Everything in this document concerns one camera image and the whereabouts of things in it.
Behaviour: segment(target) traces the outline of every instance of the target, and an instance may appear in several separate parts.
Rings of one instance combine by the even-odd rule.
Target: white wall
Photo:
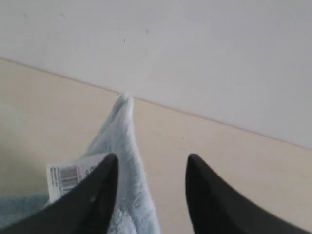
[[[311,41],[310,0],[0,1],[0,57],[310,148]]]

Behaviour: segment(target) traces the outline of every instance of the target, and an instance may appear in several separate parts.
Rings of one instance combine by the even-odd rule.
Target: towel
[[[109,234],[159,234],[133,123],[133,99],[121,95],[83,157],[115,153],[119,160],[118,192]],[[0,197],[0,228],[42,209],[47,194]]]

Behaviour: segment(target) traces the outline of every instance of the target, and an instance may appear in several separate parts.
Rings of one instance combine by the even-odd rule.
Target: wooden floor
[[[0,60],[0,192],[46,191],[45,165],[78,158],[117,94]],[[184,195],[200,154],[256,204],[312,231],[312,150],[135,100],[138,145],[163,233],[192,233]]]

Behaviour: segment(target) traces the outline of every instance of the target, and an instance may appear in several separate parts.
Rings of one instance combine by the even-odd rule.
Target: towel tag
[[[50,202],[55,202],[72,190],[97,167],[106,154],[84,157],[68,163],[47,166]]]

